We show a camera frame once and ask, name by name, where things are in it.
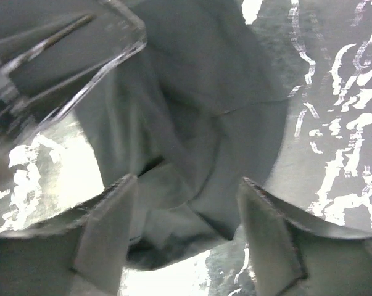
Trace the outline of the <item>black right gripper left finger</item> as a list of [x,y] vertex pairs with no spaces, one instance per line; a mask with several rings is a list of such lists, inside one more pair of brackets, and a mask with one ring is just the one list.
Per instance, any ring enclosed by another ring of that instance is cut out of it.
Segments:
[[0,295],[117,295],[137,179],[19,231],[0,233]]

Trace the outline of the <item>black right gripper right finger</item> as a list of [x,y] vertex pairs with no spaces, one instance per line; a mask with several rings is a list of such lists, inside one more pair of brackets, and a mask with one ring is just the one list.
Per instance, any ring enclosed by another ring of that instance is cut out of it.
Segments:
[[372,233],[316,217],[249,178],[238,205],[258,295],[372,295]]

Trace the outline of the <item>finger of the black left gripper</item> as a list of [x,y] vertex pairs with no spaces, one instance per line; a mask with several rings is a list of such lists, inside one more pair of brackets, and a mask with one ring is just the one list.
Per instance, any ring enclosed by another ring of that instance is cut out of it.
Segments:
[[145,45],[144,22],[120,1],[0,1],[0,184],[15,146]]

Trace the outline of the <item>black underwear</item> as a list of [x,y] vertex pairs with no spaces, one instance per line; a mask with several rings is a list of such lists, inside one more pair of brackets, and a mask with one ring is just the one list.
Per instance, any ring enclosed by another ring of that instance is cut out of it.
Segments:
[[242,177],[264,183],[287,92],[234,1],[127,1],[146,47],[77,105],[102,182],[138,177],[127,265],[155,270],[233,238]]

